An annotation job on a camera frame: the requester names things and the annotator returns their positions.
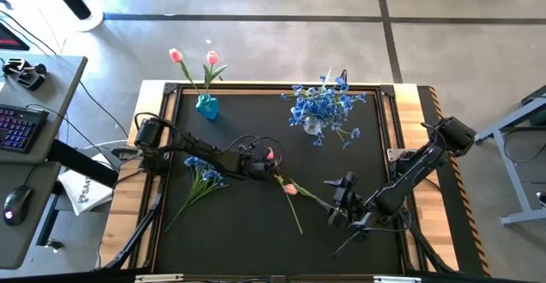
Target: computer mouse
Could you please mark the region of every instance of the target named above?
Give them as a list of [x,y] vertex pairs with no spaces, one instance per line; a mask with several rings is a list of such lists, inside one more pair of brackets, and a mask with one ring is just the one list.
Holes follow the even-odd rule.
[[3,220],[6,224],[16,226],[25,221],[31,195],[32,188],[27,185],[16,187],[8,194],[3,203]]

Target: pink tulip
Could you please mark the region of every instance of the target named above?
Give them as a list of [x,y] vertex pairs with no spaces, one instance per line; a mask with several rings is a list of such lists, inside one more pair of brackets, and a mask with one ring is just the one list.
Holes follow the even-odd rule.
[[215,51],[210,51],[206,55],[206,59],[208,60],[209,64],[216,65],[216,63],[218,62],[218,53],[216,53]]
[[270,152],[267,153],[267,156],[265,157],[265,159],[267,160],[274,160],[275,159],[275,154],[273,153],[273,150],[270,148]]
[[171,57],[172,61],[178,63],[182,61],[182,53],[180,53],[177,49],[169,49],[169,56]]
[[298,194],[298,189],[296,189],[296,187],[292,184],[284,185],[282,189],[284,189],[285,194],[291,194],[291,195]]

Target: orange and black tape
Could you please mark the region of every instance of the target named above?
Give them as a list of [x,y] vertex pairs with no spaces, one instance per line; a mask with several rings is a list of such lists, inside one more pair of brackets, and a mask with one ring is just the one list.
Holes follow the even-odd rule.
[[[440,109],[440,103],[438,97],[436,96],[436,90],[433,87],[429,87],[431,96],[433,98],[434,106],[436,108],[436,113],[438,118],[442,118],[442,110]],[[474,237],[474,242],[476,244],[476,249],[478,250],[479,259],[481,261],[481,267],[485,272],[485,275],[491,277],[491,271],[489,270],[489,264],[487,263],[487,258],[485,257],[484,247],[481,244],[481,239],[479,237],[478,228],[476,227],[476,220],[472,214],[472,208],[470,207],[470,200],[468,199],[467,191],[464,188],[464,183],[462,182],[461,172],[459,170],[459,165],[457,164],[454,158],[451,158],[451,166],[455,172],[455,179],[457,179],[457,186],[459,187],[459,194],[462,198],[462,203],[467,212],[468,223],[472,229],[472,236]]]

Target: tulip leaf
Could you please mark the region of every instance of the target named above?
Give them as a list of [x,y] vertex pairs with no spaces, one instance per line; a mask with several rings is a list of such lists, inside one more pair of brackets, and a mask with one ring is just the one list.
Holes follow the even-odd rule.
[[228,67],[228,66],[221,66],[220,68],[216,69],[212,74],[211,74],[211,81],[216,78],[216,76],[220,75],[220,73],[222,73],[223,70],[225,70],[225,68]]
[[205,69],[205,83],[210,83],[211,80],[211,70],[208,69],[206,65],[203,65],[203,69]]
[[191,80],[191,77],[189,76],[189,73],[188,73],[188,69],[186,69],[186,65],[184,65],[184,62],[183,61],[180,61],[180,67],[182,68],[182,72],[184,73],[184,75],[186,76],[186,78],[193,83],[193,81]]

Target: white paper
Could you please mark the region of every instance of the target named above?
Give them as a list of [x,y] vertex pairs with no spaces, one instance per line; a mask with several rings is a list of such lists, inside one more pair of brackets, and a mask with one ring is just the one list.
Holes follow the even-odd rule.
[[[107,163],[102,154],[96,155],[93,160]],[[76,171],[70,170],[61,174],[59,181],[61,181],[68,198],[72,202],[76,216],[112,199],[113,190],[111,188]]]

